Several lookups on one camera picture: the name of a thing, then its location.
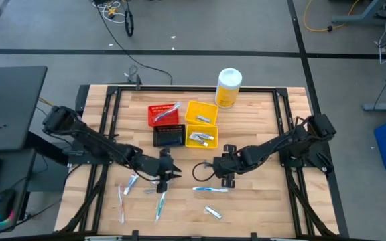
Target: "white cable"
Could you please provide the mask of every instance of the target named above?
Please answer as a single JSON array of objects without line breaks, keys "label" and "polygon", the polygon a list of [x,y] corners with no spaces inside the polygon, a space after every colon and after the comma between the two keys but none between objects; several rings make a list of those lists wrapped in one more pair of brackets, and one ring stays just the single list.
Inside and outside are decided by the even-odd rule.
[{"label": "white cable", "polygon": [[380,64],[386,64],[386,60],[384,62],[382,62],[382,47],[381,47],[381,42],[382,42],[382,39],[383,37],[385,36],[386,34],[386,22],[385,22],[385,31],[383,32],[382,36],[381,36],[381,39],[379,39],[379,43],[378,43],[378,49],[379,49],[379,63]]},{"label": "white cable", "polygon": [[[102,13],[102,16],[106,20],[108,20],[108,21],[110,21],[112,23],[125,23],[124,20],[123,21],[114,21],[112,19],[109,19],[107,16],[105,16],[105,13],[109,12],[108,8],[118,9],[121,6],[121,3],[119,1],[114,1],[114,2],[109,3],[109,4],[108,3],[102,3],[102,4],[99,4],[98,6],[93,1],[92,5],[93,5],[93,7],[97,7],[99,9],[99,12]],[[114,13],[114,15],[122,15],[123,18],[125,16],[123,13]]]}]

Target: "white lid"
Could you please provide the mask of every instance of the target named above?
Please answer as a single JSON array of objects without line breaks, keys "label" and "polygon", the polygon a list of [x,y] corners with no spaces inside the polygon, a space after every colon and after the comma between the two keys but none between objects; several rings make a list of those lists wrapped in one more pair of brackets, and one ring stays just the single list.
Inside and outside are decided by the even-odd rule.
[{"label": "white lid", "polygon": [[226,88],[238,88],[242,82],[242,74],[234,68],[225,68],[221,70],[218,82]]}]

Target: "wooden tabletop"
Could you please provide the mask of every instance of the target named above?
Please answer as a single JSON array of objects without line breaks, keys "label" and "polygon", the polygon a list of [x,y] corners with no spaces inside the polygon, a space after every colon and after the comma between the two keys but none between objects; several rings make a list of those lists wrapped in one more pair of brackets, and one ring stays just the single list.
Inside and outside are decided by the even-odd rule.
[{"label": "wooden tabletop", "polygon": [[[105,101],[107,86],[91,86],[83,121],[98,130]],[[287,88],[293,117],[310,115],[308,99],[304,88]],[[153,147],[153,129],[147,125],[147,107],[156,104],[181,102],[180,122],[186,123],[184,115],[189,100],[214,104],[213,92],[170,92],[170,91],[123,91],[116,137],[119,143],[141,147],[146,155],[159,156],[159,148]],[[285,113],[281,102],[281,111]],[[112,113],[114,100],[109,113]],[[285,130],[287,121],[283,114]],[[110,117],[105,133],[108,133]],[[128,196],[125,196],[125,223],[118,220],[117,186],[127,185],[131,170],[112,164],[109,168],[99,234],[131,235],[139,230],[140,235],[150,236],[229,236],[249,237],[251,232],[259,237],[294,237],[292,211],[288,196],[285,171],[279,164],[278,154],[273,154],[258,169],[244,175],[235,175],[236,188],[228,193],[194,192],[193,187],[220,188],[216,177],[199,183],[192,177],[195,164],[221,156],[225,144],[238,148],[245,145],[264,143],[278,136],[277,121],[272,95],[268,93],[239,93],[235,106],[218,112],[218,148],[170,149],[174,163],[182,172],[182,178],[169,185],[160,220],[155,223],[155,213],[160,194],[145,194],[152,188],[147,181],[139,179]],[[66,182],[55,230],[64,227],[76,213],[86,193],[90,166],[77,169]],[[198,178],[208,177],[212,168],[197,168]],[[304,177],[310,205],[322,221],[333,232],[338,233],[334,209],[330,198],[325,174],[315,168],[304,168]],[[222,219],[203,212],[209,205],[222,214]],[[301,205],[302,231],[306,233],[305,219]],[[88,229],[91,227],[94,204],[89,213]]]}]

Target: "black desk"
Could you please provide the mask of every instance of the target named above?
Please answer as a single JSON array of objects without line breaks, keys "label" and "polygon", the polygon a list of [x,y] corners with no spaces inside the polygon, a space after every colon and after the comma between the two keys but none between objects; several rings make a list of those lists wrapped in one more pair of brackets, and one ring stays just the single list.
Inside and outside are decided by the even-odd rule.
[{"label": "black desk", "polygon": [[[36,153],[68,164],[61,149],[29,131],[46,72],[45,66],[0,68],[0,192],[31,173]],[[0,230],[14,224],[26,207],[27,181],[15,189],[15,215],[0,223]]]},{"label": "black desk", "polygon": [[[0,152],[0,192],[9,189],[16,181],[24,177],[30,177],[34,166],[36,152],[34,149],[24,149],[20,151]],[[0,230],[15,224],[22,213],[23,200],[26,195],[27,180],[19,182],[13,189],[16,197],[13,207],[13,216],[4,222],[0,222]]]}]

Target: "yellow basket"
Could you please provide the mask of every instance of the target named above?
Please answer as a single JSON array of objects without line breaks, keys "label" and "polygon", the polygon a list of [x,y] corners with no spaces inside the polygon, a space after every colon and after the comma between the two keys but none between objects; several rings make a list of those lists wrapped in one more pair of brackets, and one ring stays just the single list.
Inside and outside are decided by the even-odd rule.
[{"label": "yellow basket", "polygon": [[[186,121],[193,125],[215,125],[217,121],[218,106],[197,101],[189,101],[186,112]],[[209,118],[211,123],[196,119],[196,115]]]},{"label": "yellow basket", "polygon": [[[192,132],[200,132],[208,135],[212,135],[214,140],[202,139],[208,143],[208,146],[200,144],[198,141],[192,140],[189,136]],[[202,149],[215,149],[218,147],[218,126],[211,125],[187,125],[186,131],[186,147],[190,148],[202,148]]]}]

